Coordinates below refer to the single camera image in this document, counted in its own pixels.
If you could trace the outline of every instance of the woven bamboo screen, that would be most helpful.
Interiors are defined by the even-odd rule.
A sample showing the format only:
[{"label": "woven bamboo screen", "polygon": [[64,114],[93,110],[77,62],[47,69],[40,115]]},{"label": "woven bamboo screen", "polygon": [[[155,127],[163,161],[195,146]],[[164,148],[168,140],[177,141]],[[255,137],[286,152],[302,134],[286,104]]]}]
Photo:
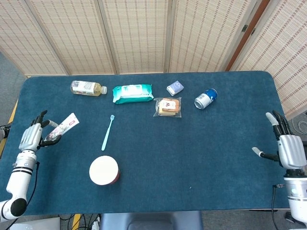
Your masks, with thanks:
[{"label": "woven bamboo screen", "polygon": [[307,3],[283,0],[236,70],[265,70],[291,119],[307,109]]},{"label": "woven bamboo screen", "polygon": [[119,73],[163,72],[166,0],[102,0]]},{"label": "woven bamboo screen", "polygon": [[114,74],[94,0],[29,0],[70,74]]},{"label": "woven bamboo screen", "polygon": [[0,1],[0,50],[25,75],[66,72],[23,0]]},{"label": "woven bamboo screen", "polygon": [[252,0],[179,0],[170,72],[219,71]]}]

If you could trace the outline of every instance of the blue tablecloth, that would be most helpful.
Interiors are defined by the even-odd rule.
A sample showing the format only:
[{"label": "blue tablecloth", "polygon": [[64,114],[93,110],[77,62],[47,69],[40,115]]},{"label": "blue tablecloth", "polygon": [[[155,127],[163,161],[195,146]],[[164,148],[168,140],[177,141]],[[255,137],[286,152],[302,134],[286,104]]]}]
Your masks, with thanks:
[{"label": "blue tablecloth", "polygon": [[[73,80],[96,81],[109,92],[75,95]],[[175,96],[182,97],[181,119],[153,117],[155,101],[112,103],[115,86],[152,84],[154,97],[168,97],[166,87],[176,80],[184,86]],[[218,98],[199,110],[194,99],[208,88]],[[33,77],[21,90],[0,160],[0,200],[11,198],[5,188],[24,130],[46,109],[45,119],[60,123],[74,112],[80,124],[37,152],[41,164],[27,215],[270,208],[272,185],[283,182],[284,169],[251,150],[277,150],[265,113],[282,108],[267,72]],[[102,152],[111,114],[115,120]],[[119,164],[115,184],[90,180],[89,167],[101,155]],[[277,191],[275,206],[288,207],[285,189]]]}]

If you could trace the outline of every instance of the blue can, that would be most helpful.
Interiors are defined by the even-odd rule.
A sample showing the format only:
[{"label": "blue can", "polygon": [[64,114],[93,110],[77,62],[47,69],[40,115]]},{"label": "blue can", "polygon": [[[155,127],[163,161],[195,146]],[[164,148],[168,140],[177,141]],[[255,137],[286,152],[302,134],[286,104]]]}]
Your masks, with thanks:
[{"label": "blue can", "polygon": [[210,105],[217,98],[217,91],[215,89],[207,89],[197,98],[195,98],[194,104],[199,109],[204,109]]}]

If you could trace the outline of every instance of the white paper cup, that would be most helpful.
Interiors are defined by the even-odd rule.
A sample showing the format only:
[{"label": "white paper cup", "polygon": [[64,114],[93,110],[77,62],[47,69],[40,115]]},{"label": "white paper cup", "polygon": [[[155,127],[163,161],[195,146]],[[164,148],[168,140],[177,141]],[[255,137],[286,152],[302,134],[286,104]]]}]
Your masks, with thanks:
[{"label": "white paper cup", "polygon": [[90,166],[90,178],[97,185],[115,183],[119,178],[116,160],[110,156],[96,158]]}]

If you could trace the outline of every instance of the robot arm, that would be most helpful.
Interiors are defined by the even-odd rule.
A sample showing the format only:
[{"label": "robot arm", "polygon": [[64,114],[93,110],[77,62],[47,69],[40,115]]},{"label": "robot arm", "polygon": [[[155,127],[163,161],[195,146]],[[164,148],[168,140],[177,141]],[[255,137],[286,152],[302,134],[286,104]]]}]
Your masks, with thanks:
[{"label": "robot arm", "polygon": [[278,155],[267,154],[253,147],[253,151],[260,157],[278,161],[286,169],[283,176],[288,193],[288,201],[292,217],[307,226],[307,175],[303,167],[307,165],[303,142],[300,137],[293,135],[288,121],[278,112],[266,113],[266,117],[273,126],[277,140]]},{"label": "robot arm", "polygon": [[54,141],[43,141],[43,128],[49,124],[49,121],[43,122],[46,113],[47,111],[43,111],[24,131],[19,145],[21,153],[18,154],[13,164],[13,171],[6,187],[6,191],[12,194],[12,198],[0,202],[0,222],[16,219],[25,212],[26,194],[36,165],[35,152],[40,147],[54,145],[61,139],[61,136],[58,136]]}]

